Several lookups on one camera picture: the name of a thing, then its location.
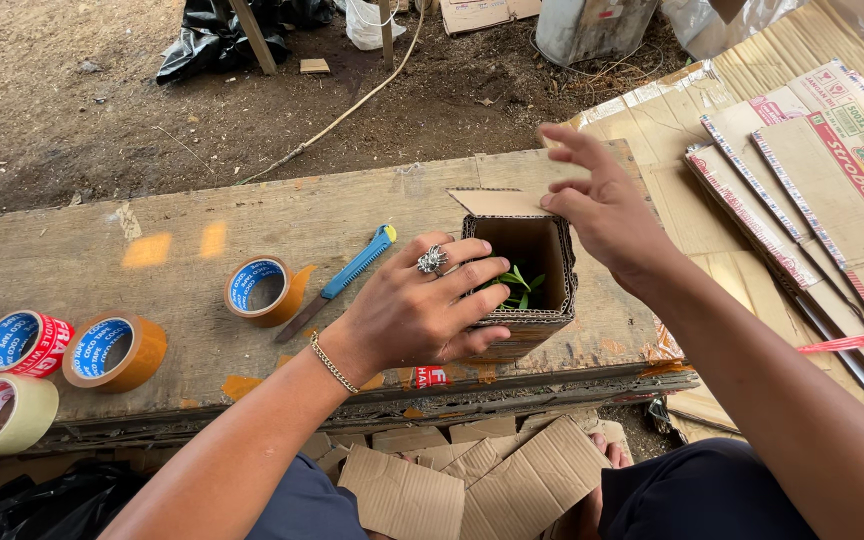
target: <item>hand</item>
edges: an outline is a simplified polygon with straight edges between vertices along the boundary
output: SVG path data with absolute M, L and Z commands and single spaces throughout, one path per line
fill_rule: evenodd
M 593 137 L 556 124 L 539 133 L 563 147 L 549 149 L 549 159 L 582 166 L 589 178 L 549 185 L 539 202 L 547 211 L 571 222 L 582 247 L 632 294 L 643 282 L 662 275 L 684 256 L 649 213 L 628 175 Z
M 433 244 L 448 255 L 442 273 L 481 259 L 443 277 L 426 274 L 417 262 Z M 509 297 L 507 285 L 494 284 L 459 298 L 509 270 L 505 257 L 486 258 L 491 252 L 489 242 L 478 238 L 420 235 L 383 264 L 345 313 L 322 331 L 322 351 L 358 387 L 384 369 L 445 364 L 509 338 L 509 328 L 501 325 L 465 331 Z

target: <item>silver ring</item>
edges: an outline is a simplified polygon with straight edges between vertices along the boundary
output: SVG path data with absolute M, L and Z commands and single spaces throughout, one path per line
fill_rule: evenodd
M 435 244 L 426 251 L 424 255 L 418 258 L 418 269 L 425 274 L 435 274 L 442 277 L 445 274 L 439 267 L 449 262 L 449 254 L 441 251 L 442 246 Z

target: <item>green plant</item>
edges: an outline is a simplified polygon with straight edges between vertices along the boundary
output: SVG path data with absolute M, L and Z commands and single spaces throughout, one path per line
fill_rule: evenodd
M 495 257 L 496 253 L 492 252 L 489 257 Z M 531 281 L 522 276 L 519 271 L 518 264 L 511 265 L 511 272 L 506 272 L 495 279 L 482 283 L 475 290 L 482 290 L 495 284 L 506 284 L 509 286 L 509 298 L 499 304 L 499 310 L 528 310 L 529 295 L 532 295 L 533 304 L 535 299 L 542 296 L 543 292 L 540 289 L 543 282 L 546 280 L 546 274 L 541 274 Z

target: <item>wooden post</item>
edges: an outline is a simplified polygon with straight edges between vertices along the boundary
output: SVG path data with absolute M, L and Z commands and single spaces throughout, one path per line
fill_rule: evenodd
M 276 61 L 272 58 L 272 51 L 269 50 L 269 44 L 265 42 L 265 36 L 262 35 L 262 29 L 258 27 L 256 14 L 252 12 L 249 3 L 246 0 L 228 0 L 235 10 L 235 15 L 239 17 L 239 24 L 242 25 L 242 30 L 246 31 L 248 44 L 251 45 L 252 52 L 258 58 L 258 64 L 262 67 L 262 72 L 266 75 L 276 74 Z
M 382 25 L 382 57 L 385 58 L 385 69 L 392 71 L 392 10 L 389 6 L 389 0 L 378 0 L 378 19 L 379 21 L 388 21 Z

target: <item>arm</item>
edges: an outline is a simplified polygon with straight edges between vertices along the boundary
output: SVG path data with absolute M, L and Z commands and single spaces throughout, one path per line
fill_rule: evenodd
M 542 206 L 661 318 L 815 534 L 864 538 L 864 405 L 681 254 L 594 139 L 541 133 L 565 145 L 550 159 L 591 172 L 552 184 Z
M 457 300 L 507 271 L 509 261 L 483 258 L 436 279 L 416 268 L 432 244 L 449 256 L 442 271 L 492 251 L 482 240 L 456 242 L 431 232 L 390 257 L 318 338 L 354 387 L 383 369 L 444 364 L 509 337 L 504 326 L 465 331 L 509 296 L 508 286 L 495 284 Z M 306 347 L 185 445 L 101 538 L 244 538 L 299 448 L 349 395 Z

